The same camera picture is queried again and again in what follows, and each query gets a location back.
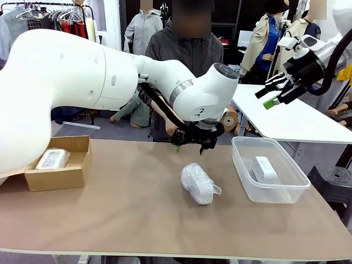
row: dark hoodie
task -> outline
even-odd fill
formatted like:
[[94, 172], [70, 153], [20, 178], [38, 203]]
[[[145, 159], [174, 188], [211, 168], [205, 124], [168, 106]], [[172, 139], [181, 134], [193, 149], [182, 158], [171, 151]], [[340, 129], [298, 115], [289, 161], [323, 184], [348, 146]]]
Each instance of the dark hoodie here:
[[[223, 63], [223, 46], [212, 33], [210, 38], [176, 38], [169, 19], [165, 29], [156, 32], [150, 39], [145, 55], [156, 61], [176, 59], [182, 62], [197, 78], [204, 75], [214, 63]], [[151, 107], [151, 99], [141, 91], [139, 97]], [[151, 136], [158, 142], [170, 142], [165, 130], [165, 120], [153, 111]]]

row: plastic stool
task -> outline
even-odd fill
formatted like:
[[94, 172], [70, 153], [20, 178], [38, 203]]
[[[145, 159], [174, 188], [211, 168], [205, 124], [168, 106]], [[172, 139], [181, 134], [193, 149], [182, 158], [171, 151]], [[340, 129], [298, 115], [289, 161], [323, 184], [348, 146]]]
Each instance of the plastic stool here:
[[316, 165], [308, 179], [347, 226], [352, 216], [352, 172], [340, 167]]

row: person's hand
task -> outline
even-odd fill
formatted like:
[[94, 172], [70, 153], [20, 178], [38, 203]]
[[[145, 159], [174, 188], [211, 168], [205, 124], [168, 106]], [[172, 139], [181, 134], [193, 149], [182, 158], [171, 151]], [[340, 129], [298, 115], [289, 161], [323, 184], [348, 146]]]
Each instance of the person's hand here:
[[79, 4], [80, 6], [84, 4], [84, 0], [72, 0], [74, 4]]
[[172, 123], [169, 119], [165, 120], [165, 130], [169, 136], [173, 136], [176, 129], [177, 126], [174, 123]]
[[271, 55], [270, 53], [263, 55], [263, 61], [272, 61], [272, 60], [274, 60], [274, 55]]

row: gray hoodie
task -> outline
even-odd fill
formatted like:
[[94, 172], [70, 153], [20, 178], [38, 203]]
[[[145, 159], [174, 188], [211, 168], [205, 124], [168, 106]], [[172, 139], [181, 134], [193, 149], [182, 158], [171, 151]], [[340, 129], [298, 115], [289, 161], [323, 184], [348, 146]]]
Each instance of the gray hoodie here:
[[[172, 21], [165, 29], [155, 33], [149, 42], [145, 55], [156, 61], [176, 59], [181, 61], [197, 78], [206, 74], [214, 63], [223, 63], [223, 46], [214, 34], [210, 38], [176, 38], [172, 32]], [[141, 91], [139, 97], [151, 107], [151, 98]], [[165, 120], [155, 111], [151, 115], [151, 135], [155, 141], [170, 142], [165, 130]]]
[[144, 55], [151, 36], [163, 28], [159, 10], [143, 10], [132, 19], [125, 32], [124, 52], [131, 52], [128, 44], [133, 42], [133, 54]]

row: bubble wrap package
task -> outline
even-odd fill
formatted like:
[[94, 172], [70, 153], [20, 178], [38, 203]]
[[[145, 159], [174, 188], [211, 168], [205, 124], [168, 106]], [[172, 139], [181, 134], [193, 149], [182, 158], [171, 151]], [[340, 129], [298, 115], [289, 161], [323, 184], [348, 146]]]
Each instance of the bubble wrap package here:
[[38, 162], [36, 169], [60, 169], [66, 166], [70, 153], [60, 148], [46, 150]]
[[199, 205], [209, 205], [213, 201], [213, 194], [221, 194], [221, 189], [197, 164], [192, 163], [183, 168], [181, 172], [183, 188], [187, 190]]

